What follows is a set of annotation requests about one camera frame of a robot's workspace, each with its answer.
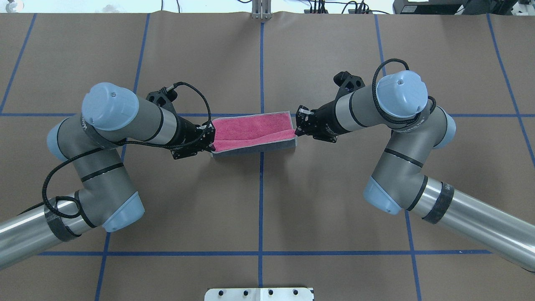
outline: gray metal bracket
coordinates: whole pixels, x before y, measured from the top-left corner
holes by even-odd
[[[256,20],[271,19],[271,0],[253,0],[253,11],[251,16]]]

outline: white mounting plate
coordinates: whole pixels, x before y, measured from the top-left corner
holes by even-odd
[[[209,289],[204,301],[314,301],[313,288]]]

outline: silver metal tube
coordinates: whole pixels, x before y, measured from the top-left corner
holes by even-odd
[[[58,209],[65,214],[77,212],[76,204],[68,201],[60,201]],[[76,234],[91,229],[80,216],[62,220]],[[0,224],[0,270],[61,242],[47,224],[44,205],[18,215]]]
[[[426,191],[435,194],[436,197],[440,189],[430,187],[431,183],[436,181],[429,180]],[[424,217],[431,209],[429,202],[424,200],[426,198],[426,193],[424,193],[421,199],[422,204],[418,203],[412,211],[420,217]],[[455,190],[449,208],[437,225],[475,240],[504,259],[530,272],[535,272],[535,225],[524,222],[459,190]]]

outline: black band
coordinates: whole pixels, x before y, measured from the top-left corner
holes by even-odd
[[[110,140],[107,140],[106,138],[102,137],[97,130],[90,124],[86,122],[86,120],[83,118],[83,116],[80,115],[80,124],[82,125],[83,132],[93,140],[94,143],[98,145],[103,150],[110,150],[110,149],[116,149],[120,145],[117,145]]]
[[[414,164],[416,166],[419,166],[420,168],[422,168],[424,166],[424,164],[422,162],[420,162],[418,160],[415,160],[415,159],[413,159],[413,158],[411,158],[409,156],[405,156],[402,153],[398,153],[393,149],[385,148],[385,153],[389,153],[389,154],[394,155],[396,157],[400,157],[401,159],[409,161],[410,163],[412,163],[412,164]]]
[[[354,120],[358,125],[360,125],[361,127],[367,127],[367,126],[365,126],[364,124],[358,122],[357,117],[355,116],[355,113],[353,113],[353,95],[355,95],[355,93],[351,94],[351,97],[349,98],[349,112],[351,113],[351,117],[353,117],[353,120]]]
[[[416,204],[418,203],[418,201],[420,201],[420,198],[422,197],[422,194],[424,194],[424,190],[427,186],[427,180],[429,178],[424,175],[424,181],[422,182],[422,186],[420,187],[420,191],[418,191],[418,194],[416,195],[416,197],[414,198],[414,201],[412,201],[412,204],[410,204],[409,208],[407,208],[407,211],[411,211],[414,209],[414,207],[416,206]]]
[[[80,195],[79,195],[79,190],[76,190],[75,193],[74,193],[74,198],[76,200],[78,200],[78,203],[80,203]],[[87,217],[86,215],[86,212],[83,211],[83,207],[82,207],[82,203],[80,203],[80,216],[82,217],[83,221],[86,222],[86,224],[88,226],[90,226],[91,228],[96,228],[97,226],[94,225],[93,223],[91,223],[91,221],[89,220],[89,218]]]
[[[97,177],[97,176],[100,176],[101,174],[105,174],[106,172],[108,171],[112,171],[114,169],[117,169],[117,168],[121,168],[121,167],[124,167],[125,165],[122,164],[122,163],[117,163],[117,164],[114,164],[114,165],[111,165],[111,166],[108,166],[106,168],[103,168],[101,170],[97,170],[96,172],[93,172],[91,174],[88,174],[86,175],[85,177],[83,178],[80,178],[80,180],[83,182],[89,180],[89,179],[92,179],[94,177]]]
[[[56,236],[62,242],[68,242],[69,240],[80,237],[80,235],[73,233],[73,231],[66,227],[62,221],[62,218],[48,210],[46,206],[44,206],[44,218],[47,220],[50,231],[52,231],[54,236]]]
[[[160,126],[158,127],[158,130],[152,135],[149,139],[143,140],[144,142],[153,140],[158,134],[160,134],[160,131],[162,130],[162,126],[164,126],[164,112],[161,108],[160,109]]]
[[[429,213],[424,216],[422,220],[432,224],[438,223],[448,210],[449,205],[452,203],[454,192],[455,188],[453,188],[453,186],[443,182],[437,201],[433,205],[431,211],[429,211]]]

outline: light blue joint cap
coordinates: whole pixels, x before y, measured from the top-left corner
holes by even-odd
[[[47,146],[48,146],[48,150],[52,153],[52,155],[54,155],[56,158],[60,159],[61,161],[65,162],[67,161],[67,158],[63,155],[62,151],[59,150],[59,144],[58,144],[59,127],[63,124],[63,121],[56,124],[56,126],[54,126],[52,130],[50,130],[50,132],[48,132]]]
[[[440,108],[442,112],[444,112],[444,115],[446,115],[447,126],[446,126],[446,133],[444,134],[444,138],[442,138],[442,141],[439,144],[435,145],[433,149],[445,147],[448,143],[450,143],[453,140],[453,137],[455,136],[455,131],[457,130],[457,125],[455,125],[455,121],[453,120],[453,118],[448,113],[446,113],[446,111],[444,111],[443,108],[441,107],[438,107],[438,108]]]
[[[377,83],[377,101],[387,114],[407,118],[427,104],[427,87],[418,73],[410,70],[387,75]]]
[[[115,131],[127,126],[139,111],[134,92],[109,82],[91,88],[82,102],[82,116],[92,126],[103,131]]]
[[[140,219],[143,213],[145,213],[145,208],[136,191],[102,224],[102,227],[106,229],[106,232],[115,232]]]
[[[363,194],[368,203],[386,213],[396,215],[401,210],[398,203],[396,203],[372,177],[370,177]]]

